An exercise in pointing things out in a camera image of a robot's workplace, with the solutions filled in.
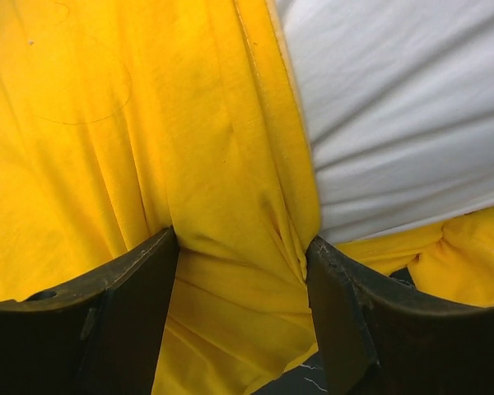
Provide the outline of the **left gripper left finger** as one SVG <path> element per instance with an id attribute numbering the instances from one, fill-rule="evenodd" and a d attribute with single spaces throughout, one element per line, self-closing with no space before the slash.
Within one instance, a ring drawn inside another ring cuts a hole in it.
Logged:
<path id="1" fill-rule="evenodd" d="M 0 394 L 148 394 L 179 245 L 164 229 L 84 275 L 0 302 Z"/>

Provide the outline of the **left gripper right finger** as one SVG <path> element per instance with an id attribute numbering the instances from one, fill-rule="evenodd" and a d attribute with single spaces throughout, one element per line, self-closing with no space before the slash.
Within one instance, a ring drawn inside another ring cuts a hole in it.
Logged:
<path id="1" fill-rule="evenodd" d="M 307 293 L 331 394 L 494 394 L 494 307 L 444 300 L 315 238 Z"/>

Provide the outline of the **yellow Pikachu pillowcase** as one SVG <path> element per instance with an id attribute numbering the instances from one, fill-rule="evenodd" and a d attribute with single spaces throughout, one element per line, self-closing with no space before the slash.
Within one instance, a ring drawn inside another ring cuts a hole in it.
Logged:
<path id="1" fill-rule="evenodd" d="M 155 394 L 250 394 L 318 349 L 319 190 L 277 2 L 0 1 L 0 300 L 173 226 Z M 327 241 L 494 305 L 494 207 Z"/>

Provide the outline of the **white pillow insert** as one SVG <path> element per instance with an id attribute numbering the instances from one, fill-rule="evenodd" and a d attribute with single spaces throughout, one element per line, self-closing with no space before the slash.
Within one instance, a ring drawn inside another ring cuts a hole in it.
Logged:
<path id="1" fill-rule="evenodd" d="M 279 1 L 321 235 L 494 207 L 494 1 Z"/>

